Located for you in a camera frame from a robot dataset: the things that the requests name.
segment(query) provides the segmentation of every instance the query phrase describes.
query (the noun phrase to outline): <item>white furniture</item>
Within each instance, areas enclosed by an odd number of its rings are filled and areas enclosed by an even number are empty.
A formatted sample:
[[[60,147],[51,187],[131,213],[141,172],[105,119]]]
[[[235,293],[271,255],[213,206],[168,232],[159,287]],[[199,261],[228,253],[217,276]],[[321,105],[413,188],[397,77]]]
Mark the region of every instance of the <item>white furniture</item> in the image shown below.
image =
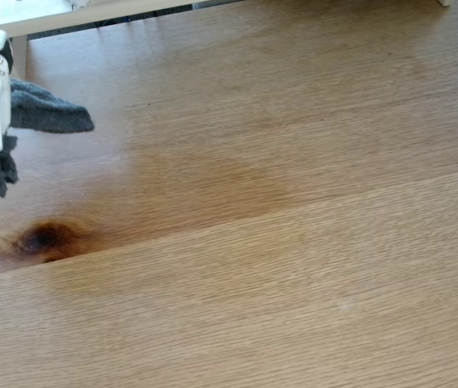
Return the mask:
[[[92,0],[85,8],[73,9],[67,0],[0,0],[0,29],[13,38],[16,75],[24,78],[28,34],[191,3],[191,0]]]

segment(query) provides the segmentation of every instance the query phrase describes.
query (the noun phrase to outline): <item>table surface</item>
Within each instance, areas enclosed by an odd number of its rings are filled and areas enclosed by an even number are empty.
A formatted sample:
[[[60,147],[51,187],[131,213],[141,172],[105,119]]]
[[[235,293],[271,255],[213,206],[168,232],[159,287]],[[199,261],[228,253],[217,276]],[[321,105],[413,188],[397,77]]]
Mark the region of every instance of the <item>table surface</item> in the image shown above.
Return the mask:
[[[458,3],[249,0],[28,77],[97,130],[16,132],[0,388],[458,387]]]

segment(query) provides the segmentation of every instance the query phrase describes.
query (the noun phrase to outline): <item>fabric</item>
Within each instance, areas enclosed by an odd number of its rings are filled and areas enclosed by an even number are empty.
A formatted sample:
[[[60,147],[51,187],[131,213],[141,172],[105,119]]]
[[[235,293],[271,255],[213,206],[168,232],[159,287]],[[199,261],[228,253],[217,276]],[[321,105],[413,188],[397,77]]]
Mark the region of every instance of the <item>fabric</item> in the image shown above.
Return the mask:
[[[46,133],[81,133],[94,129],[85,107],[59,99],[30,82],[11,79],[11,127]],[[4,136],[0,152],[0,196],[5,197],[8,183],[16,183],[17,167],[11,151],[17,137]]]

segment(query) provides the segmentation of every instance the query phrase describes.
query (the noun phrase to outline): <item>wood knot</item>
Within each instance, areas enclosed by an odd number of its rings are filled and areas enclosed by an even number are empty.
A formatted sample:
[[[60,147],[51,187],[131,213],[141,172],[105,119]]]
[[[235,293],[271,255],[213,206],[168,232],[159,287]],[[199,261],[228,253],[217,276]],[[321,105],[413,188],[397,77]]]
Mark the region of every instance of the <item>wood knot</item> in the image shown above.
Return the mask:
[[[39,258],[47,263],[87,253],[90,234],[87,225],[78,220],[43,220],[12,238],[11,247],[20,259]]]

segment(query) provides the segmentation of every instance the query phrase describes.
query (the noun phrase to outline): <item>gray cloth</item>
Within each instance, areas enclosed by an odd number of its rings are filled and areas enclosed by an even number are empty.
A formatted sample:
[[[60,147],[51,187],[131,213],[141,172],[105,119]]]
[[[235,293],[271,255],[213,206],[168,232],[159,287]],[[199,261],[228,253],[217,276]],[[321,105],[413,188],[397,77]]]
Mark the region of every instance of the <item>gray cloth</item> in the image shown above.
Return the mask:
[[[47,133],[81,133],[94,129],[86,108],[68,103],[33,83],[11,79],[11,126]],[[16,183],[17,168],[11,151],[17,137],[4,136],[0,152],[0,196],[7,183]]]

